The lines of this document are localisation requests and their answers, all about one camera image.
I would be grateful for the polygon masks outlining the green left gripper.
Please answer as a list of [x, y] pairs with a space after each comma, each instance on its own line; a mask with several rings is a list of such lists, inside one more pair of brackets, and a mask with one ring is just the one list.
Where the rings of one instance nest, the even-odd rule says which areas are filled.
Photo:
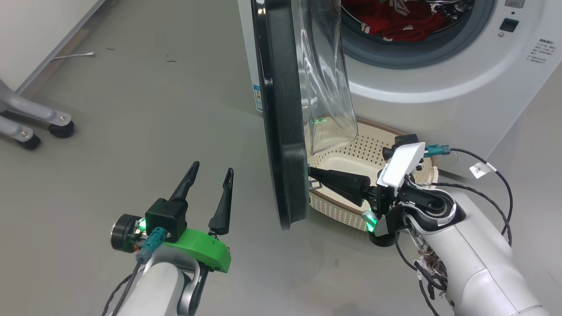
[[[177, 185], [170, 202], [186, 201], [198, 170], [199, 161], [195, 161]], [[177, 242], [165, 240], [144, 265], [146, 269], [157, 263], [168, 262], [186, 271], [207, 268], [210, 271], [228, 272], [231, 264], [230, 250], [217, 236], [226, 235], [230, 230], [233, 181], [234, 170], [229, 168], [223, 180], [223, 192], [217, 210], [209, 221], [211, 235], [200, 230], [186, 229]], [[145, 218], [134, 215], [122, 215], [111, 230], [112, 248], [126, 253], [136, 254], [147, 238]]]

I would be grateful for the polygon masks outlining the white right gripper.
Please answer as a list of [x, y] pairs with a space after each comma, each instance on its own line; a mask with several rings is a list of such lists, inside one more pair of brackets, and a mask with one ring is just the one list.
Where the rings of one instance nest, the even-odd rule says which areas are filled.
[[403, 207], [395, 206], [399, 190], [423, 162], [425, 147], [425, 142], [395, 147], [375, 186], [368, 176], [337, 170], [310, 167], [309, 176], [356, 206], [369, 202], [371, 212], [363, 212], [369, 240], [376, 246], [392, 246], [396, 232], [403, 226]]

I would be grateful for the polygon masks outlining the dark washing machine door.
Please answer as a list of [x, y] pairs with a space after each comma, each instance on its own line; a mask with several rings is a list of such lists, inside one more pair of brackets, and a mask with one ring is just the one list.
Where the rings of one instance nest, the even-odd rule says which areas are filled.
[[279, 222], [304, 220], [308, 158], [358, 134], [341, 0], [250, 0], [263, 120]]

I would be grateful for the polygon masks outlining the red garment wide white stripe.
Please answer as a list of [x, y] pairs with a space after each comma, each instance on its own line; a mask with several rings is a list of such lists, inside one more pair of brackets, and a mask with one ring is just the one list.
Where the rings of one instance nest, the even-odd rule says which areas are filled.
[[421, 16], [402, 16], [396, 14], [382, 31], [381, 37], [389, 42], [421, 42], [448, 23], [440, 13], [422, 14]]

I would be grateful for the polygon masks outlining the cream perforated laundry basket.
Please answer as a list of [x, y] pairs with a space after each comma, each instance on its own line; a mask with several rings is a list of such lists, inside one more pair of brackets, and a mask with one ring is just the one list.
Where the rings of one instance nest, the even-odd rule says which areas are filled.
[[[374, 185], [378, 172], [385, 166], [382, 148], [391, 147], [395, 137], [400, 135], [402, 133], [398, 130], [360, 119], [358, 135], [353, 142], [310, 156], [308, 164], [315, 168], [368, 176]], [[309, 206], [337, 222], [367, 231], [367, 224], [361, 218], [363, 211], [370, 208], [366, 201], [359, 207], [322, 187], [310, 192]]]

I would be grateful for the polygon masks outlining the white front-load washing machine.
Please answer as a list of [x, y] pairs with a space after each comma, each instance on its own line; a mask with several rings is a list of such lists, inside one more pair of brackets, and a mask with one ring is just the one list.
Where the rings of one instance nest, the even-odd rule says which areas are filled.
[[[341, 4], [342, 42], [357, 119], [483, 158], [500, 143], [562, 61], [562, 0], [387, 0], [396, 14], [440, 13], [421, 42], [361, 31]], [[238, 8], [259, 85], [250, 0]]]

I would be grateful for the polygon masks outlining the grey wheeled stand base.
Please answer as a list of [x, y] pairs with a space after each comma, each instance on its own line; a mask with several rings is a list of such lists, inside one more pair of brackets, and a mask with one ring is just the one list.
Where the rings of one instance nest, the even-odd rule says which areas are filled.
[[0, 135], [12, 138], [16, 144], [26, 150], [36, 150], [41, 139], [31, 128], [2, 116], [4, 112], [12, 112], [48, 123], [48, 131], [56, 138], [69, 138], [75, 131], [75, 124], [70, 114], [26, 99], [0, 79]]

